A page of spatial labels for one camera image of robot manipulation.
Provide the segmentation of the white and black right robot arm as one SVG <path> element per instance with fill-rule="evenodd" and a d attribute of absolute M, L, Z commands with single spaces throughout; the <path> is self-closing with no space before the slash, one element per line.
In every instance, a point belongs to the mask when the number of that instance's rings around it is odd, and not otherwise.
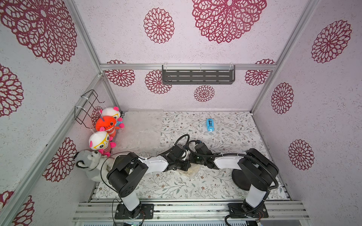
<path fill-rule="evenodd" d="M 249 193 L 244 203 L 249 208 L 261 205 L 269 193 L 279 187 L 276 179 L 279 169 L 258 150 L 251 148 L 244 153 L 211 153 L 208 147 L 200 140 L 192 140 L 195 150 L 187 149 L 192 156 L 203 159 L 203 165 L 211 169 L 239 170 L 250 183 Z"/>

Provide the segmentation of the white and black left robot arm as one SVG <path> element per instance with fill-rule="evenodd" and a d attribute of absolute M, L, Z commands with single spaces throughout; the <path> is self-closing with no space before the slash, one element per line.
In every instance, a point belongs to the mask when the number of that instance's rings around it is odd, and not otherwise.
<path fill-rule="evenodd" d="M 109 184 L 116 190 L 124 207 L 132 212 L 140 207 L 135 188 L 146 174 L 181 169 L 187 171 L 186 149 L 175 145 L 169 152 L 156 157 L 142 159 L 134 153 L 118 156 L 107 174 Z"/>

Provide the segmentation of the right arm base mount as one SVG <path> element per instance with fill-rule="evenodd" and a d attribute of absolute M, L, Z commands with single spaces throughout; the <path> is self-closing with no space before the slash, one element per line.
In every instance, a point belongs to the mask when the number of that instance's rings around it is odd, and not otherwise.
<path fill-rule="evenodd" d="M 268 218 L 269 214 L 267 212 L 265 203 L 262 202 L 256 207 L 250 206 L 248 203 L 229 203 L 228 204 L 229 213 L 231 218 Z"/>

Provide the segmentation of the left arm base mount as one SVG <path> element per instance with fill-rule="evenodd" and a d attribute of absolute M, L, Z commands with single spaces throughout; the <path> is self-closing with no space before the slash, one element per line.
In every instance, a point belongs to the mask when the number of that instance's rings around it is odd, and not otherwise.
<path fill-rule="evenodd" d="M 139 204 L 133 211 L 128 210 L 124 204 L 118 204 L 115 219 L 153 219 L 154 204 Z"/>

